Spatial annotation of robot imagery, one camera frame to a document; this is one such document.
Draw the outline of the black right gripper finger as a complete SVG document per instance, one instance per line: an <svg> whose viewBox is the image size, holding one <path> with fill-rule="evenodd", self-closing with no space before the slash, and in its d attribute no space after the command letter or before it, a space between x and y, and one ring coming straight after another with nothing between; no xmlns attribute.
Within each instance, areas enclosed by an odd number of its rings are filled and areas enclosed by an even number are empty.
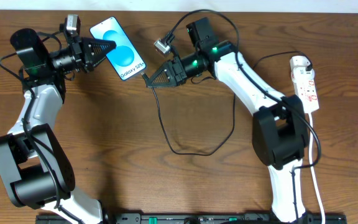
<svg viewBox="0 0 358 224"><path fill-rule="evenodd" d="M146 83L146 86L148 88L171 88L171 87L178 86L178 84L176 82L158 83L158 82L148 81Z"/></svg>
<svg viewBox="0 0 358 224"><path fill-rule="evenodd" d="M173 70L173 60L168 60L164 62L161 67L151 76L146 78L146 83L148 81L166 83L166 82L176 82L175 72Z"/></svg>

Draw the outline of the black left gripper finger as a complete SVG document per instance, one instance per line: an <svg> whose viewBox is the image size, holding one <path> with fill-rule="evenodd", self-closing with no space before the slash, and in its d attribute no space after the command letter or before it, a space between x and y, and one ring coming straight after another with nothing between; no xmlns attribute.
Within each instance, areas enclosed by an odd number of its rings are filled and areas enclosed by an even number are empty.
<svg viewBox="0 0 358 224"><path fill-rule="evenodd" d="M84 71L85 72L92 72L94 69L106 59L105 55L85 55L85 62L84 62Z"/></svg>
<svg viewBox="0 0 358 224"><path fill-rule="evenodd" d="M82 37L81 42L86 55L106 56L116 48L116 43L113 40Z"/></svg>

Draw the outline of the blue Galaxy smartphone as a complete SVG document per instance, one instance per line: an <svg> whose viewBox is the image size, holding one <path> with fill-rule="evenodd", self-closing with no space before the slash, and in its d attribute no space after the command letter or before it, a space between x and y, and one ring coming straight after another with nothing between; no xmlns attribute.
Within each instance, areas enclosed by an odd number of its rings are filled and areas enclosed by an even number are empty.
<svg viewBox="0 0 358 224"><path fill-rule="evenodd" d="M146 63L115 17L105 19L89 31L95 39L111 40L116 43L116 48L107 54L107 59L122 81L146 70Z"/></svg>

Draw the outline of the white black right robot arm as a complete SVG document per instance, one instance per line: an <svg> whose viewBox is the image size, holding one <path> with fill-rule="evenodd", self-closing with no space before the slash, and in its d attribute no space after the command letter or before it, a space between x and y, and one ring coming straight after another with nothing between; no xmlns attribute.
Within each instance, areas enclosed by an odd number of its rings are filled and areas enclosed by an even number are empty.
<svg viewBox="0 0 358 224"><path fill-rule="evenodd" d="M273 192L272 211L280 222L293 223L306 209L298 194L299 171L303 165L308 140L308 122L298 96L285 96L272 88L245 61L238 45L220 41L208 18L187 25L195 52L179 56L170 31L154 47L162 55L172 54L151 76L147 87L155 90L176 87L209 72L240 99L252 115L252 146L259 160L268 168Z"/></svg>

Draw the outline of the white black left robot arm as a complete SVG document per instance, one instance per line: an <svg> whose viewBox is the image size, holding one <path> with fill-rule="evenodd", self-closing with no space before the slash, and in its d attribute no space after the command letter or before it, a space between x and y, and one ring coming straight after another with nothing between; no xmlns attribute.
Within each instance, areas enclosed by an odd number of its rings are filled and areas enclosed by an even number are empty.
<svg viewBox="0 0 358 224"><path fill-rule="evenodd" d="M14 53L22 61L15 77L22 85L24 105L15 125L0 137L0 177L17 207L56 213L70 223L115 223L98 199L75 184L73 168L53 133L65 101L65 83L75 72L93 71L116 48L111 40L80 37L61 28L66 48L49 52L46 34L25 28L12 34Z"/></svg>

